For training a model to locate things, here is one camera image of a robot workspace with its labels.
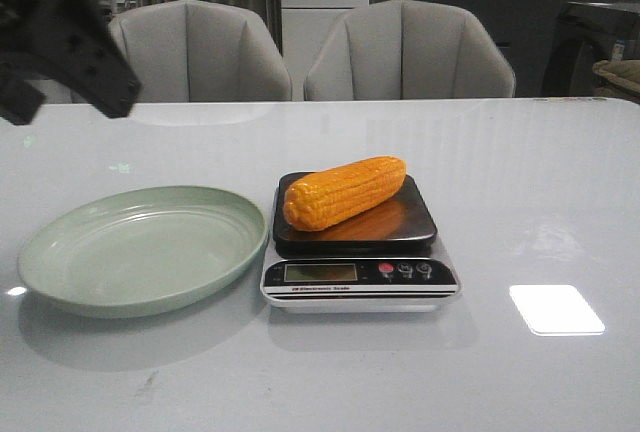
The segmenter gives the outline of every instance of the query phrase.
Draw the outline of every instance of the scale platform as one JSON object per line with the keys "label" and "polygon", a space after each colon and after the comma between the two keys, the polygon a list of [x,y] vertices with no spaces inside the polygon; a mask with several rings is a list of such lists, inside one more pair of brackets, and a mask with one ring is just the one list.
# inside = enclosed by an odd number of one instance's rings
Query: scale platform
{"label": "scale platform", "polygon": [[460,281],[412,177],[382,204],[320,232],[284,219],[288,174],[276,190],[260,290],[296,313],[427,312],[451,301]]}

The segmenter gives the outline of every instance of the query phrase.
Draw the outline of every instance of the black object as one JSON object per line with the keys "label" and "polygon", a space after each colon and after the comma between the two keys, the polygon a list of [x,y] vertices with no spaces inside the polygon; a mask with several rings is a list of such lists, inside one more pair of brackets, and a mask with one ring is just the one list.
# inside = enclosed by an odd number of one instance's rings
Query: black object
{"label": "black object", "polygon": [[389,254],[429,250],[437,228],[420,191],[409,175],[400,190],[380,205],[320,232],[300,232],[284,219],[282,206],[289,185],[308,172],[280,179],[276,195],[273,239],[282,257],[322,254]]}
{"label": "black object", "polygon": [[0,115],[30,123],[44,97],[38,73],[110,118],[126,117],[140,82],[109,35],[97,0],[0,0]]}
{"label": "black object", "polygon": [[541,96],[593,96],[601,60],[640,59],[640,4],[568,2],[556,19]]}

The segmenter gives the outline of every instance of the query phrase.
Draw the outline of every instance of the yellow corn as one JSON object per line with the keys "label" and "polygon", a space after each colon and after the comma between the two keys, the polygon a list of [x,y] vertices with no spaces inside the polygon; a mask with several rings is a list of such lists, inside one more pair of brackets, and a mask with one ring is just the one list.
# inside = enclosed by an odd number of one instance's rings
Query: yellow corn
{"label": "yellow corn", "polygon": [[285,220],[297,230],[324,230],[392,197],[406,172],[405,162],[390,156],[313,172],[287,188]]}

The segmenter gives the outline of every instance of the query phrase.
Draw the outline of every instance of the chair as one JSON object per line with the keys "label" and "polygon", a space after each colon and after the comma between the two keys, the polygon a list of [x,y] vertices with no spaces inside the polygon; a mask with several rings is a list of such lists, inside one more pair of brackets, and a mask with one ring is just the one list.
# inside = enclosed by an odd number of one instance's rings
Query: chair
{"label": "chair", "polygon": [[117,15],[109,30],[142,82],[140,102],[291,100],[291,78],[254,12],[179,0]]}
{"label": "chair", "polygon": [[470,12],[391,0],[352,9],[330,29],[305,100],[512,97],[513,69]]}

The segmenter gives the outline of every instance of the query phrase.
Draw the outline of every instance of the black weighing tray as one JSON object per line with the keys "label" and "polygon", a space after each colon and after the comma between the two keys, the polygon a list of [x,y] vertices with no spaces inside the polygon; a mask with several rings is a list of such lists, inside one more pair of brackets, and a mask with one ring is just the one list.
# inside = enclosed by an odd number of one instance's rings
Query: black weighing tray
{"label": "black weighing tray", "polygon": [[287,174],[278,184],[273,240],[282,257],[428,254],[438,231],[411,176],[380,205],[323,231],[301,232],[285,221],[282,207],[289,185],[308,173]]}

